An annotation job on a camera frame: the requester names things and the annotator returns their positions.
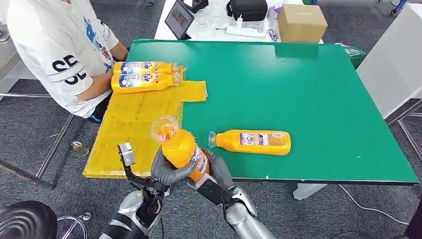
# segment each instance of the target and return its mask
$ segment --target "person's arm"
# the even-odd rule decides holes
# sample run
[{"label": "person's arm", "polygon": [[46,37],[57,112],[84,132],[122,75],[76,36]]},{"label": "person's arm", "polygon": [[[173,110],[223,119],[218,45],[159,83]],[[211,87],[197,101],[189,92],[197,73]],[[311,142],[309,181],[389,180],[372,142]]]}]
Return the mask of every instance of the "person's arm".
[{"label": "person's arm", "polygon": [[119,42],[112,30],[105,23],[101,21],[100,23],[103,26],[104,40],[106,41],[106,44],[110,49],[111,55],[119,61],[126,60],[127,54],[129,53],[126,47],[123,46],[121,42]]},{"label": "person's arm", "polygon": [[39,37],[36,40],[21,39],[22,44],[37,59],[58,93],[87,101],[110,89],[113,73],[90,76],[65,31],[49,29],[34,35]]},{"label": "person's arm", "polygon": [[120,42],[116,46],[114,46],[110,50],[110,52],[111,52],[112,56],[114,56],[119,61],[125,61],[128,53],[129,53],[127,51],[126,47],[123,46],[123,44],[121,44]]},{"label": "person's arm", "polygon": [[111,78],[113,71],[92,77],[93,82],[91,86],[79,95],[76,95],[79,100],[89,101],[92,100],[111,88]]}]

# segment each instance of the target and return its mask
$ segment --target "white cable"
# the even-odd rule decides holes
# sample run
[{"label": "white cable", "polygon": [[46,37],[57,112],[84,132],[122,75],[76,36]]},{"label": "white cable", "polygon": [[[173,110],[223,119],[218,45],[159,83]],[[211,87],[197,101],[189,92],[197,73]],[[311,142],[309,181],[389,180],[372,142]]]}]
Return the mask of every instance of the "white cable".
[{"label": "white cable", "polygon": [[387,216],[387,217],[389,217],[389,218],[391,218],[391,219],[393,219],[394,221],[396,221],[396,222],[398,222],[398,223],[401,223],[401,224],[404,224],[404,225],[409,225],[409,223],[405,223],[405,222],[402,222],[402,221],[399,221],[399,220],[397,220],[397,219],[395,219],[395,218],[393,218],[392,216],[390,216],[390,215],[388,215],[388,214],[386,214],[386,213],[384,213],[383,211],[380,211],[380,210],[378,210],[378,209],[373,209],[373,208],[366,208],[366,207],[363,207],[363,206],[361,206],[361,205],[359,205],[356,201],[355,201],[355,199],[352,197],[352,195],[350,195],[350,193],[345,189],[345,188],[343,188],[343,186],[341,186],[340,184],[339,184],[339,186],[340,186],[340,188],[342,188],[347,194],[348,194],[348,196],[350,197],[350,199],[358,206],[358,207],[360,207],[360,208],[362,208],[362,209],[364,209],[364,210],[370,210],[370,211],[375,211],[375,212],[378,212],[378,213],[381,213],[381,214],[384,214],[385,216]]}]

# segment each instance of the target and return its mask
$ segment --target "cardboard box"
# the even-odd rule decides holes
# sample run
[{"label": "cardboard box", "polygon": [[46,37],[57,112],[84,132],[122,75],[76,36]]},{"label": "cardboard box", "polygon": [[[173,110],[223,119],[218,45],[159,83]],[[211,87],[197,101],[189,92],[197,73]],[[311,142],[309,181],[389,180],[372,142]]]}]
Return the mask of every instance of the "cardboard box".
[{"label": "cardboard box", "polygon": [[318,5],[283,4],[277,23],[282,42],[318,43],[327,28]]}]

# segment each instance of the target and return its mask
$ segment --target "bottle label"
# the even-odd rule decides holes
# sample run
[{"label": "bottle label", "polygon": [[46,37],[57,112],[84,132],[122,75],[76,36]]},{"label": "bottle label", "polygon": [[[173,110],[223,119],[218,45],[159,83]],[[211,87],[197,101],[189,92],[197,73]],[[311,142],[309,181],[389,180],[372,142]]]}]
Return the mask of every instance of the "bottle label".
[{"label": "bottle label", "polygon": [[141,66],[138,62],[123,62],[120,67],[122,74],[133,74],[139,73],[139,67]]},{"label": "bottle label", "polygon": [[133,73],[148,73],[157,72],[158,62],[156,61],[143,61],[143,62],[123,62],[120,67],[122,74],[133,74]]},{"label": "bottle label", "polygon": [[241,145],[285,146],[283,133],[240,133]]},{"label": "bottle label", "polygon": [[158,83],[158,73],[127,74],[119,76],[120,87],[140,87],[150,84],[152,81]]},{"label": "bottle label", "polygon": [[198,147],[198,145],[195,146],[194,154],[191,157],[191,161],[198,162],[197,169],[200,171],[200,173],[205,173],[205,170],[208,165],[208,158],[202,152],[202,150]]}]

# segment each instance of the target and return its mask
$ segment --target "small can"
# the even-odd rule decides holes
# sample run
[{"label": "small can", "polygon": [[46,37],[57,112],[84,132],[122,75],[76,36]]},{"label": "small can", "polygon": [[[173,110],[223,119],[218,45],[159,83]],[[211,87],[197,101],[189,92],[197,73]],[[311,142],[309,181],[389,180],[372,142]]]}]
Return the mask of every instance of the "small can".
[{"label": "small can", "polygon": [[274,31],[274,29],[268,29],[268,34],[270,34],[271,40],[272,41],[277,41],[278,37],[276,32]]}]

